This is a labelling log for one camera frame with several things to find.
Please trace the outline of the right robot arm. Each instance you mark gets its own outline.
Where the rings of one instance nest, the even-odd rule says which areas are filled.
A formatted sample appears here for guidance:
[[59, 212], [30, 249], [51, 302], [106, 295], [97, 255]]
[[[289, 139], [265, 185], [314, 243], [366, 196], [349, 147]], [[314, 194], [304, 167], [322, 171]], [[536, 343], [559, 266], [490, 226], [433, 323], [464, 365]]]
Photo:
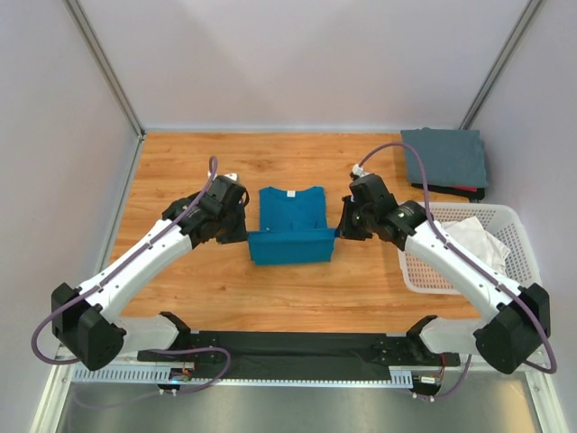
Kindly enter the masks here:
[[513, 373], [539, 347], [549, 346], [550, 299], [539, 284], [522, 286], [504, 276], [447, 234], [428, 206], [399, 204], [374, 173], [355, 175], [343, 197], [337, 237], [374, 236], [426, 263], [478, 311], [478, 319], [429, 316], [411, 329], [408, 357], [426, 364], [437, 354], [478, 355], [501, 373]]

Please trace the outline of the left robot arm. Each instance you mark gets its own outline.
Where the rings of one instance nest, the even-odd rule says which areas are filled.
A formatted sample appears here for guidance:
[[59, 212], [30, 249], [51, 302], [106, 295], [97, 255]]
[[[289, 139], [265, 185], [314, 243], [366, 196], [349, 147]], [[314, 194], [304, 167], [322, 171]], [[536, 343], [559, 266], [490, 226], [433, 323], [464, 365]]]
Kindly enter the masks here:
[[160, 272], [201, 244], [246, 241], [246, 197], [246, 187], [230, 173], [172, 202], [140, 241], [98, 275], [52, 292], [53, 335], [90, 371], [130, 352], [159, 351], [170, 362], [183, 360], [191, 330], [182, 319], [167, 311], [150, 318], [121, 314]]

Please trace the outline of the blue t-shirt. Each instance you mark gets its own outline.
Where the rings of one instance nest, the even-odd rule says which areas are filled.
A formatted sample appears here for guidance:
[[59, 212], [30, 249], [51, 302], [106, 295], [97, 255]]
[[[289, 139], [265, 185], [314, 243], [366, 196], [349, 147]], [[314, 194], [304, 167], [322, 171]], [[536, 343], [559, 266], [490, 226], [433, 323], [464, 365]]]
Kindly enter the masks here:
[[248, 246], [258, 266], [329, 263], [335, 229], [328, 225], [325, 190], [267, 187], [259, 191], [259, 229]]

